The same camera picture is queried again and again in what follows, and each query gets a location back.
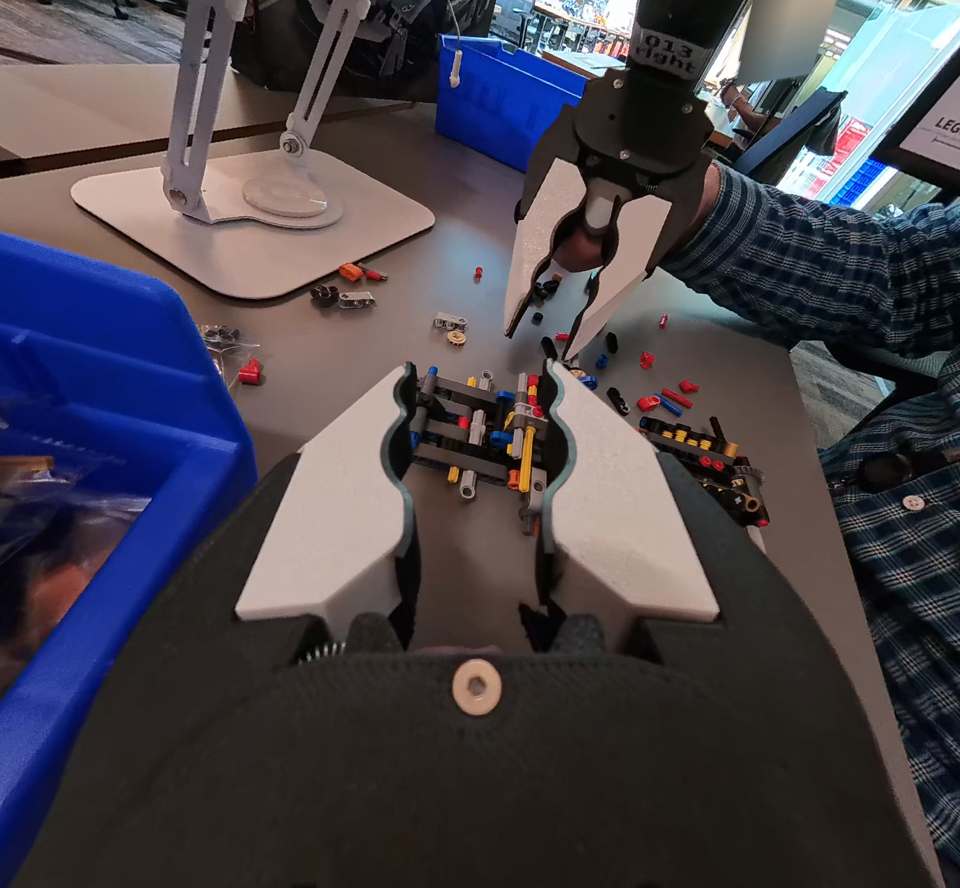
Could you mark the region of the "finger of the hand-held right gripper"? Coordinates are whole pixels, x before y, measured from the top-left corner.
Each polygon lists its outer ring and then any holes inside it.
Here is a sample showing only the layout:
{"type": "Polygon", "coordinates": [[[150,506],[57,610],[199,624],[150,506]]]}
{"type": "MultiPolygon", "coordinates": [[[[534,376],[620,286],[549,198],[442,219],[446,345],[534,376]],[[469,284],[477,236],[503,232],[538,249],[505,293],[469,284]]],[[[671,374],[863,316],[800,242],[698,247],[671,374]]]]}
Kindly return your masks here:
{"type": "Polygon", "coordinates": [[[517,223],[504,302],[506,338],[514,336],[538,276],[551,264],[562,225],[584,207],[586,196],[587,186],[579,168],[554,159],[525,216],[517,223]]]}
{"type": "Polygon", "coordinates": [[[672,204],[646,196],[627,202],[617,215],[612,255],[594,278],[588,302],[569,332],[563,358],[577,356],[596,337],[646,277],[654,248],[664,230],[672,204]]]}

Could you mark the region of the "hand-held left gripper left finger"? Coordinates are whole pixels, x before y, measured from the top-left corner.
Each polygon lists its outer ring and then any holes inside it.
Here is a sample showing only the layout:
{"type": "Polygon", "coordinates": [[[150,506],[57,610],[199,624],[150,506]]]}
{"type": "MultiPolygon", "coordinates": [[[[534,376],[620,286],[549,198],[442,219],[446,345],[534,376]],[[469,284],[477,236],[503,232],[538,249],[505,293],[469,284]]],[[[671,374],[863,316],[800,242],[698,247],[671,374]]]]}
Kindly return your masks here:
{"type": "Polygon", "coordinates": [[[409,645],[422,566],[402,481],[417,393],[416,367],[398,366],[299,450],[236,602],[241,620],[312,615],[345,641],[354,618],[374,612],[409,645]]]}

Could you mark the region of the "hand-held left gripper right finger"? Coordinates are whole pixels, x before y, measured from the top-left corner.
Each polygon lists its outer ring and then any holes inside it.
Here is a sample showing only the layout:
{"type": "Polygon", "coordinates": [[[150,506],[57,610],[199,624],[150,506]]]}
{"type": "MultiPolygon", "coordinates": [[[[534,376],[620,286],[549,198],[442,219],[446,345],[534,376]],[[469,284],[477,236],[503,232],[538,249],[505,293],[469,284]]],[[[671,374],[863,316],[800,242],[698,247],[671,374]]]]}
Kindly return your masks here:
{"type": "Polygon", "coordinates": [[[719,605],[660,455],[562,362],[543,362],[546,475],[534,561],[553,617],[591,615],[606,637],[640,619],[712,623],[719,605]]]}

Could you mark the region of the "lego vehicle chassis model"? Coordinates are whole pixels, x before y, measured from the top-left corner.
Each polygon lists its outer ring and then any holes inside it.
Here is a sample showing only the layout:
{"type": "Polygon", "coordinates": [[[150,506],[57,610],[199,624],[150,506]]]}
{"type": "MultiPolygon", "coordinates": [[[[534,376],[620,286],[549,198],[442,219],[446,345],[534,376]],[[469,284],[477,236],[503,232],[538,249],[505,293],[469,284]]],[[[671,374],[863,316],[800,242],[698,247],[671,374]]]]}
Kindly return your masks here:
{"type": "MultiPolygon", "coordinates": [[[[457,382],[429,366],[416,380],[411,440],[414,461],[446,473],[461,497],[476,496],[479,482],[505,487],[520,497],[523,534],[538,531],[546,487],[546,407],[541,378],[521,373],[513,389],[498,389],[482,372],[457,382]]],[[[763,499],[764,476],[719,422],[699,433],[689,425],[641,412],[636,429],[656,450],[675,457],[739,527],[761,541],[770,523],[763,499]]]]}

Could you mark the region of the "person's right forearm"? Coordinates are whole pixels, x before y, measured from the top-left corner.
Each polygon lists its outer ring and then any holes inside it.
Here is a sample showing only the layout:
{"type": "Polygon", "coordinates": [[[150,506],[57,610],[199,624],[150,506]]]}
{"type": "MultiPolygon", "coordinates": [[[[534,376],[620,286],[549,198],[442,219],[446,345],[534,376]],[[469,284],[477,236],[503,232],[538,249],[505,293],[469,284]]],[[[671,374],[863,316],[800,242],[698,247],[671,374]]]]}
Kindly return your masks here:
{"type": "Polygon", "coordinates": [[[717,305],[796,341],[908,359],[948,352],[958,373],[958,205],[893,219],[709,169],[705,213],[661,267],[717,305]]]}

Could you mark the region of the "another person's forearm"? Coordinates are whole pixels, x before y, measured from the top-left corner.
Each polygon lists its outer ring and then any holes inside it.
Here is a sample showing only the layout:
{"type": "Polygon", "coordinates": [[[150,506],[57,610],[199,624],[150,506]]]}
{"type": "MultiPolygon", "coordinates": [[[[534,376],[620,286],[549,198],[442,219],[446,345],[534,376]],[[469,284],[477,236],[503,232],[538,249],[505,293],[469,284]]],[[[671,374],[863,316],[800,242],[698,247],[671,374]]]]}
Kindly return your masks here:
{"type": "Polygon", "coordinates": [[[775,117],[757,113],[733,78],[721,83],[719,99],[730,123],[738,124],[733,128],[733,135],[740,150],[746,150],[757,136],[769,133],[779,123],[775,117]]]}

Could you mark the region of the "pile of bagged lego parts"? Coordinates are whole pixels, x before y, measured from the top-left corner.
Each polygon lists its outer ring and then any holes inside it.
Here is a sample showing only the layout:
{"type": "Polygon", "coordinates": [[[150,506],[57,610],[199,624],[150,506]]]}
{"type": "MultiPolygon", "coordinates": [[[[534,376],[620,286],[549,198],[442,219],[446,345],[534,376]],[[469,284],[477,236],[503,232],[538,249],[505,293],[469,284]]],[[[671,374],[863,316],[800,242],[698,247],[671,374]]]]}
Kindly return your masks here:
{"type": "Polygon", "coordinates": [[[2,390],[1,693],[33,661],[152,497],[96,486],[124,461],[42,434],[44,402],[2,390]]]}

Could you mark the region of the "person's right hand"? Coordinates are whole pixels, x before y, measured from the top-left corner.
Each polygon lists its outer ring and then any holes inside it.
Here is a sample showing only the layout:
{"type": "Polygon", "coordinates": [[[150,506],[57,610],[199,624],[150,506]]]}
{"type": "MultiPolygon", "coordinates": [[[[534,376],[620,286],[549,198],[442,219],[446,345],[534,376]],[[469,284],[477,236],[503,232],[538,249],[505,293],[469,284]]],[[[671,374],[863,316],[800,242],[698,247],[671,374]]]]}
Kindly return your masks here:
{"type": "Polygon", "coordinates": [[[611,225],[594,229],[583,220],[570,218],[558,228],[552,257],[556,265],[569,272],[595,270],[609,262],[614,244],[611,225]]]}

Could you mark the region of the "plain blue plastic bin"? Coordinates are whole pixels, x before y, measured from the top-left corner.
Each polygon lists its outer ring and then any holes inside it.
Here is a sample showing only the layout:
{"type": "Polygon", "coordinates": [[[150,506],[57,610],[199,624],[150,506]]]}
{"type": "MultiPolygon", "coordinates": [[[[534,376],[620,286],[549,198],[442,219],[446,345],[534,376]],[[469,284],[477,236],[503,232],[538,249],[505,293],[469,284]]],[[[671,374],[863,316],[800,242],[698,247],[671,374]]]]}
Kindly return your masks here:
{"type": "Polygon", "coordinates": [[[440,37],[435,130],[525,173],[532,150],[587,79],[495,38],[462,39],[461,83],[450,88],[456,37],[440,37]]]}

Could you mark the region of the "clear plastic parts bag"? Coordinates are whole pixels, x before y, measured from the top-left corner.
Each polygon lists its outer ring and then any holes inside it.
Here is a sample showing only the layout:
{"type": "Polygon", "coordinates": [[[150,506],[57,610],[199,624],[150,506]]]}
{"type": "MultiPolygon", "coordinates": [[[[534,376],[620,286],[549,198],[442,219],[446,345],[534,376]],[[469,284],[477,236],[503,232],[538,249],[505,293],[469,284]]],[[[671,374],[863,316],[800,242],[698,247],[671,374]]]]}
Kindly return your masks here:
{"type": "Polygon", "coordinates": [[[236,379],[237,372],[240,366],[242,366],[249,358],[256,356],[255,352],[259,348],[259,343],[256,341],[252,341],[240,329],[229,326],[229,328],[238,329],[241,332],[241,338],[240,338],[239,344],[233,347],[228,347],[228,348],[225,347],[223,349],[217,349],[212,346],[207,346],[201,335],[201,328],[203,326],[208,326],[208,325],[221,325],[221,324],[196,323],[196,327],[200,335],[200,338],[207,352],[210,354],[210,357],[214,363],[214,366],[217,368],[217,371],[220,374],[221,378],[223,379],[224,383],[227,385],[231,385],[236,379]]]}

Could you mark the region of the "white folding stand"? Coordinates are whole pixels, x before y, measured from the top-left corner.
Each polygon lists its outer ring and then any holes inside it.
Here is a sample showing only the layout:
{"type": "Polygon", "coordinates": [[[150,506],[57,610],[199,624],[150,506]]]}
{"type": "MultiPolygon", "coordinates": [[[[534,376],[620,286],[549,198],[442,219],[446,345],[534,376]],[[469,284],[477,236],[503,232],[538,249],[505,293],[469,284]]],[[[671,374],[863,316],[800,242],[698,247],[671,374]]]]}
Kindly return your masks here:
{"type": "Polygon", "coordinates": [[[333,0],[277,145],[209,161],[247,0],[188,0],[159,168],[78,181],[79,208],[210,290],[265,300],[431,227],[424,206],[311,148],[370,0],[333,0]]]}

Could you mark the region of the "black backpack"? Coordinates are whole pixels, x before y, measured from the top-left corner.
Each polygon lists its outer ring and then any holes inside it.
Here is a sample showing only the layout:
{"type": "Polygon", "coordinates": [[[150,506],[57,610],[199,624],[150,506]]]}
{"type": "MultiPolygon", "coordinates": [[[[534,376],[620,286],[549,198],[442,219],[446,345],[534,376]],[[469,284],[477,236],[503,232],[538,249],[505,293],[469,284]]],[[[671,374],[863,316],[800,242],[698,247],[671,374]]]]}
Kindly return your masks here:
{"type": "MultiPolygon", "coordinates": [[[[230,51],[252,83],[297,94],[333,0],[248,0],[230,51]]],[[[335,97],[435,102],[441,36],[485,37],[497,0],[369,0],[333,88],[335,97]]]]}

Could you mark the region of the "blue bin with white tag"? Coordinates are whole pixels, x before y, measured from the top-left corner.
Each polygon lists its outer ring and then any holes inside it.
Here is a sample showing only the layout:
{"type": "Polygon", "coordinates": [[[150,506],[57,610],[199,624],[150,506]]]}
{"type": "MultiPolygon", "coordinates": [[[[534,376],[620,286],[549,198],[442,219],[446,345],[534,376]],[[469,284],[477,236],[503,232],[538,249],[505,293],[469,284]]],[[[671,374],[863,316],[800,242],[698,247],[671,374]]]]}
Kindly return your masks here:
{"type": "Polygon", "coordinates": [[[42,825],[107,670],[184,559],[254,487],[252,438],[179,295],[150,276],[1,238],[11,425],[104,461],[90,490],[150,497],[2,698],[2,881],[42,825]]]}

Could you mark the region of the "framed white sign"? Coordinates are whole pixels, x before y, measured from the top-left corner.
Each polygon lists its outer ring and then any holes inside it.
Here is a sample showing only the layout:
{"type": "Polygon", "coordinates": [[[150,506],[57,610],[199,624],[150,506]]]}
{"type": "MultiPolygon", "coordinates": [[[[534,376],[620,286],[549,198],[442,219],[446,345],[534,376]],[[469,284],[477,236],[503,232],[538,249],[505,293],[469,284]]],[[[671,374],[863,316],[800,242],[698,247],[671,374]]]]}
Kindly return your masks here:
{"type": "Polygon", "coordinates": [[[886,132],[871,157],[942,189],[959,191],[959,51],[886,132]]]}

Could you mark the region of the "person's plaid shirt torso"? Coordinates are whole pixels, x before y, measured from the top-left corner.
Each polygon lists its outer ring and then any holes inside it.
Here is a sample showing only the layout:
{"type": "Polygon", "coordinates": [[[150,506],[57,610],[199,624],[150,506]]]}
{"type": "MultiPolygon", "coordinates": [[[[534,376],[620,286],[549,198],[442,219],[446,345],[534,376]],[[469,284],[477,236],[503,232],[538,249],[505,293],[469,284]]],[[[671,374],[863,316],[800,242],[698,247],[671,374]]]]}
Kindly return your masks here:
{"type": "Polygon", "coordinates": [[[958,886],[958,377],[880,414],[822,452],[822,471],[882,667],[910,774],[941,862],[958,886]],[[896,450],[952,463],[873,493],[861,462],[896,450]]]}

